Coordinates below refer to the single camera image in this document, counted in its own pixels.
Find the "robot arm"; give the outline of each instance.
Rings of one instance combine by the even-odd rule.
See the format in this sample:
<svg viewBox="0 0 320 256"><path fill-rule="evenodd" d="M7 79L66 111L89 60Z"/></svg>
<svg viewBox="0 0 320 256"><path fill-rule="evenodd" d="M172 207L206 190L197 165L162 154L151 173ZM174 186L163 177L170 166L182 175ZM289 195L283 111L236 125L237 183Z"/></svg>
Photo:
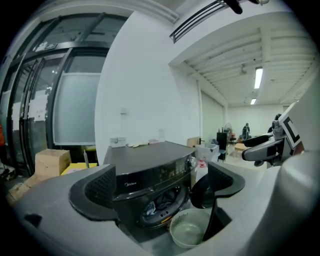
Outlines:
<svg viewBox="0 0 320 256"><path fill-rule="evenodd" d="M295 153L301 138L290 119L294 103L272 122L272 132L244 141L246 147L242 159L246 161L269 162L278 165Z"/></svg>

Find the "standing fan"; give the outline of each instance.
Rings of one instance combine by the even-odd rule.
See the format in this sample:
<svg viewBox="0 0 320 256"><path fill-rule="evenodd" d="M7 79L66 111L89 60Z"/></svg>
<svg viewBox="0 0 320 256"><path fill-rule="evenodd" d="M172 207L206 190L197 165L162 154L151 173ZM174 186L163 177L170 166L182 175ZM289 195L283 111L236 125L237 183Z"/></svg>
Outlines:
<svg viewBox="0 0 320 256"><path fill-rule="evenodd" d="M223 132L224 133L227 133L227 142L229 142L230 141L230 138L231 138L231 136L232 136L232 126L231 126L231 123L227 123L225 126L224 126L224 128L223 128Z"/></svg>

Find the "fluorescent light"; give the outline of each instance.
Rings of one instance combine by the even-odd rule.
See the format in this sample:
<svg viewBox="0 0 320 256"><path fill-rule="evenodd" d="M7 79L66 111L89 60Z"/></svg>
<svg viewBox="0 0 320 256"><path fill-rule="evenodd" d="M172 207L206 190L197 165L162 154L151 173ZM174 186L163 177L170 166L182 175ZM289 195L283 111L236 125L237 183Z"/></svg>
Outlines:
<svg viewBox="0 0 320 256"><path fill-rule="evenodd" d="M262 79L262 73L264 72L264 69L262 67L258 67L255 70L255 82L254 82L254 89L259 89Z"/></svg>

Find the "black washing machine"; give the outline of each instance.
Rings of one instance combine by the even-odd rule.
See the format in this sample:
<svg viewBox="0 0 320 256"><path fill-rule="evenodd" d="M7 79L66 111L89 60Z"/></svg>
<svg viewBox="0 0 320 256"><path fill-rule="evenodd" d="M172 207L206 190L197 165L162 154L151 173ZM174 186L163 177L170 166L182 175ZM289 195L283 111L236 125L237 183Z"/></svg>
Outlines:
<svg viewBox="0 0 320 256"><path fill-rule="evenodd" d="M194 148L168 141L136 148L110 147L104 164L115 164L113 206L122 230L138 242L157 236L155 229L164 231L161 227L189 200L196 162Z"/></svg>

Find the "ceiling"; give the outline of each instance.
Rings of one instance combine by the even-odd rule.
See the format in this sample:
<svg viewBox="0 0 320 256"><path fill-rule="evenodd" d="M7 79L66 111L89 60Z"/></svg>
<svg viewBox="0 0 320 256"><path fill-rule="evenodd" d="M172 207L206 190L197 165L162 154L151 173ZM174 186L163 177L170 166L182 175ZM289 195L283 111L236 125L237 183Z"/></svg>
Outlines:
<svg viewBox="0 0 320 256"><path fill-rule="evenodd" d="M185 60L230 106L249 105L252 98L256 104L290 104L319 71L316 45L299 22L287 14L272 15L241 20L225 33L221 28L211 44ZM263 67L262 81L254 89L258 67Z"/></svg>

